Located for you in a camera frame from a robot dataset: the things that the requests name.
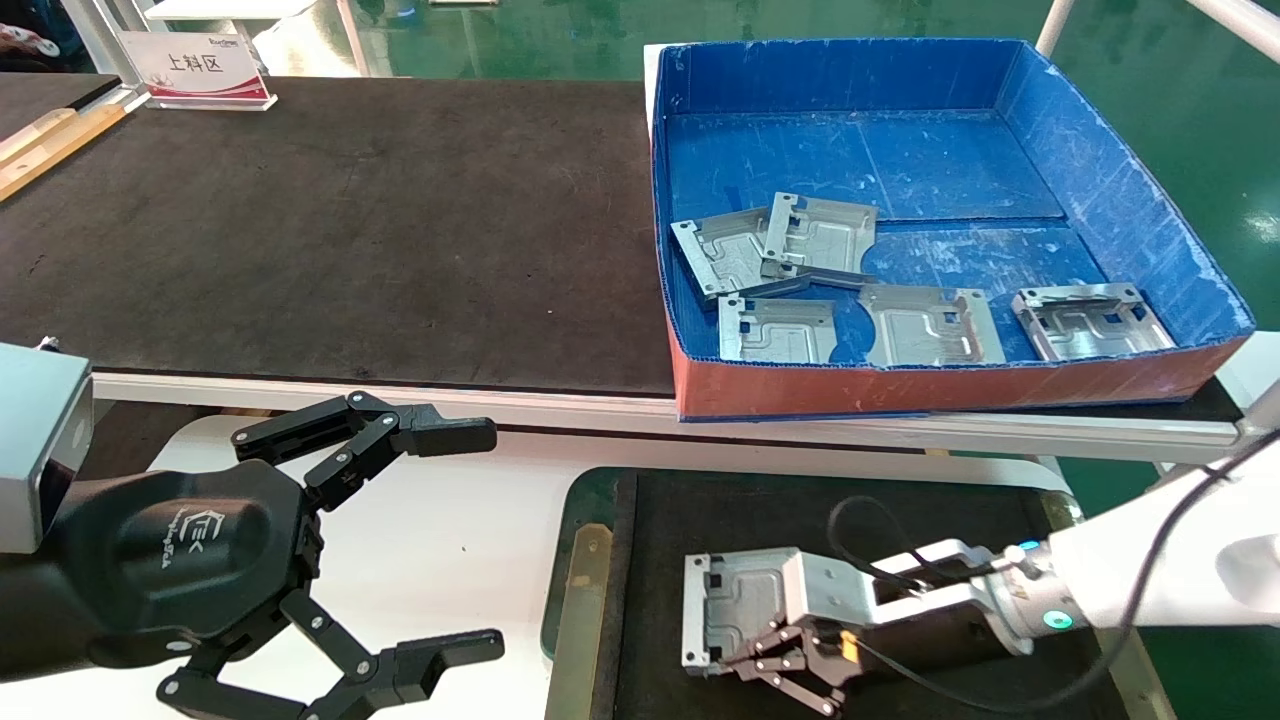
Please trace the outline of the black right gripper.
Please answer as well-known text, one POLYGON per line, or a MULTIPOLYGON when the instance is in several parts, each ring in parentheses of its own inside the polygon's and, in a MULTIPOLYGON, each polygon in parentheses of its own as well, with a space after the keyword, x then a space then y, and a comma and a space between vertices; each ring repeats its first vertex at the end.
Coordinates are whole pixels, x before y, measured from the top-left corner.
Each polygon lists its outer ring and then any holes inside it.
POLYGON ((716 673, 754 676, 823 717, 841 717, 851 679, 916 673, 1016 653, 1016 634, 988 591, 932 591, 887 603, 874 591, 833 591, 815 623, 768 624, 716 661, 716 673))

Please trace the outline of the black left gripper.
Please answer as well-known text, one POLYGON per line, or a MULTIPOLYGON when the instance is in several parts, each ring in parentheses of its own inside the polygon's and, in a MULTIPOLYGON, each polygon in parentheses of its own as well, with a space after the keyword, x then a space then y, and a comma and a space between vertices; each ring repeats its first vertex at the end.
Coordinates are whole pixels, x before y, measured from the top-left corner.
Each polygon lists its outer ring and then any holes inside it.
POLYGON ((225 470, 74 484, 50 534, 51 665, 146 667, 198 651, 156 689, 192 719, 370 719, 430 700, 447 670, 500 659, 502 633, 370 653, 305 592, 319 574, 317 511, 402 455, 485 454, 497 439, 490 418, 447 419, 430 404, 356 391, 238 430, 232 446, 247 462, 225 470), (305 489, 274 468, 330 447, 305 489), (305 705, 220 682, 230 657, 262 648, 288 620, 340 670, 325 694, 305 705))

